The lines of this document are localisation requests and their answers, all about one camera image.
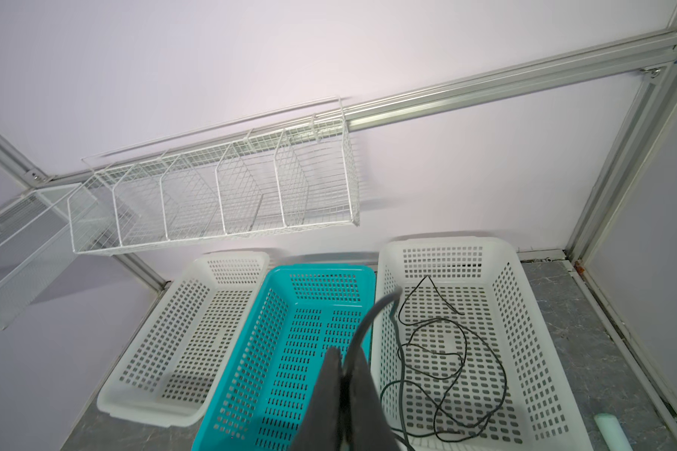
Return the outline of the teal plastic basket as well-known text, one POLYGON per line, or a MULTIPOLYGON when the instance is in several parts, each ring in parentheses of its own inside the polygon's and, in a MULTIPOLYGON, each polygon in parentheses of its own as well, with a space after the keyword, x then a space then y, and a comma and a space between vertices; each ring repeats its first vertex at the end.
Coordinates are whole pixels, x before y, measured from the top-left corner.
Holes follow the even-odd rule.
POLYGON ((348 350, 374 305, 367 266, 278 266, 265 277, 192 445, 286 450, 327 350, 348 350))

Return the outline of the white plastic basket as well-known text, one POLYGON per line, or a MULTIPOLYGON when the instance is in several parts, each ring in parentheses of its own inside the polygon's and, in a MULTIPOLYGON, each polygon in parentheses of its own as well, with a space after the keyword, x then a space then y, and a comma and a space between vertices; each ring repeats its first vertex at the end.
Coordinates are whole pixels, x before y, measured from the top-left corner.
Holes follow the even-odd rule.
POLYGON ((189 427, 211 397, 256 300, 270 257, 210 254, 175 280, 118 361, 97 398, 108 415, 189 427))
POLYGON ((417 450, 588 450, 562 363, 515 250, 500 239, 387 244, 372 377, 401 443, 417 450))

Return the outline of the white plastic basket left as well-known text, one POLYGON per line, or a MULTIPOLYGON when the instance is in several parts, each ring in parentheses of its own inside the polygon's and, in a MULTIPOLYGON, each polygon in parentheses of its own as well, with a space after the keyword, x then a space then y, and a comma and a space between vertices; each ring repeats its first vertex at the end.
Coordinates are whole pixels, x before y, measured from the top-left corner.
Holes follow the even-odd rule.
POLYGON ((175 280, 118 361, 97 398, 108 415, 189 427, 211 397, 256 300, 270 257, 210 254, 175 280))

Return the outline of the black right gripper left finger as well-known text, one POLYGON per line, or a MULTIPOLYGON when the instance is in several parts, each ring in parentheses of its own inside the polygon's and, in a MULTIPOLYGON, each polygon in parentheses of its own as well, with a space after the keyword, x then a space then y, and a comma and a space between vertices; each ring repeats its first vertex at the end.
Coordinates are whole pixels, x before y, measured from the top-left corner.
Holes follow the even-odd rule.
POLYGON ((290 450, 339 450, 342 444, 342 355, 329 348, 290 450))

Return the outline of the white plastic basket right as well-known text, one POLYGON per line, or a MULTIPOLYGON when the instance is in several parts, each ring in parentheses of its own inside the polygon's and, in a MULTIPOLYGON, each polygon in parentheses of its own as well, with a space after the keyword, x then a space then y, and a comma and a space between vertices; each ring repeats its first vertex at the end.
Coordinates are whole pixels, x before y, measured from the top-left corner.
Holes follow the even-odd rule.
POLYGON ((387 244, 372 377, 401 443, 417 450, 588 450, 562 363, 515 250, 500 239, 387 244))

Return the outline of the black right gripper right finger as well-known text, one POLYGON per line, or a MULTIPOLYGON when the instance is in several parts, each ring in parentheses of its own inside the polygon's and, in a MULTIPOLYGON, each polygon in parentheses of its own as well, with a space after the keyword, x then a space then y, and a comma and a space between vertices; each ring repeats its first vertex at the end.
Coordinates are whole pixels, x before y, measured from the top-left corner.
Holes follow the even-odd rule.
POLYGON ((348 420, 345 427, 350 450, 400 450, 376 392, 366 356, 359 350, 348 380, 348 420))

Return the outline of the aluminium frame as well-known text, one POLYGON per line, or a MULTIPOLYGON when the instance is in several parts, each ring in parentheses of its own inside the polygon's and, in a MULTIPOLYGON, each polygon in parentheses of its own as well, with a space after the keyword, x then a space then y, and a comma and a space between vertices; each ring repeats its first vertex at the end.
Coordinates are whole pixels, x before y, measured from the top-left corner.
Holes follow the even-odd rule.
POLYGON ((566 246, 677 1, 0 1, 0 145, 58 179, 343 107, 359 225, 190 242, 375 259, 411 236, 566 246))

